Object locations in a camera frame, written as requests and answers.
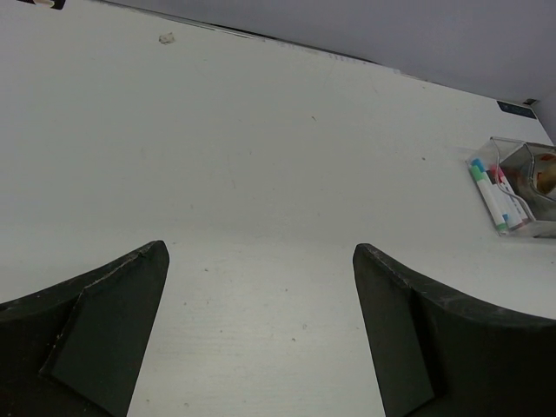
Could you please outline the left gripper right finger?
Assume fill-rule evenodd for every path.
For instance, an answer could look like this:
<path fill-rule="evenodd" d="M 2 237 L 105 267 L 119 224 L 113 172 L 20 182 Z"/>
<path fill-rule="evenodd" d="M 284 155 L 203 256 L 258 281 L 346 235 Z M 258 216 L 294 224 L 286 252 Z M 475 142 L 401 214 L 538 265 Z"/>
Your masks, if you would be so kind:
<path fill-rule="evenodd" d="M 474 298 L 369 244 L 353 267 L 386 415 L 554 415 L 554 320 Z"/>

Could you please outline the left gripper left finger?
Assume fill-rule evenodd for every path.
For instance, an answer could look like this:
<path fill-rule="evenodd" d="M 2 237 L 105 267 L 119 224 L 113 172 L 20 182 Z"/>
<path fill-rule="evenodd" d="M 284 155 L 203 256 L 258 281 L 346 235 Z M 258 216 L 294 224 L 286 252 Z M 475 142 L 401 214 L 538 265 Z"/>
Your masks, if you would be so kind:
<path fill-rule="evenodd" d="M 1 305 L 3 416 L 125 416 L 169 270 L 162 241 Z"/>

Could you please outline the green marker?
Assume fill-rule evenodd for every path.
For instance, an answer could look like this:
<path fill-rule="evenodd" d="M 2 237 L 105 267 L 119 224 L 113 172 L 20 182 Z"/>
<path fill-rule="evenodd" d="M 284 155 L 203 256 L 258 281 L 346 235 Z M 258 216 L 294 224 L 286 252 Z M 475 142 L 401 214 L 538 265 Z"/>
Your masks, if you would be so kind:
<path fill-rule="evenodd" d="M 494 199 L 490 182 L 485 178 L 483 172 L 476 165 L 470 165 L 469 171 L 473 177 L 477 188 L 483 198 L 484 203 L 489 211 L 489 214 L 493 220 L 495 229 L 500 233 L 504 234 L 508 230 L 506 220 L 504 219 L 500 208 Z"/>

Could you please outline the pink marker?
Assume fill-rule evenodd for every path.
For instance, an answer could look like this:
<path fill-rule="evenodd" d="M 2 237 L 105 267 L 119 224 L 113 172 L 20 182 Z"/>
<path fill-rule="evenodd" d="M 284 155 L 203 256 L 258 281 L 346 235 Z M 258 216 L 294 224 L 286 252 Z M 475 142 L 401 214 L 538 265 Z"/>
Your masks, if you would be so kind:
<path fill-rule="evenodd" d="M 520 224 L 516 228 L 523 226 L 528 221 L 527 214 L 518 201 L 516 194 L 513 192 L 513 189 L 501 168 L 500 172 L 496 174 L 496 179 L 502 191 L 507 195 L 507 200 L 513 207 L 513 212 L 519 217 Z"/>

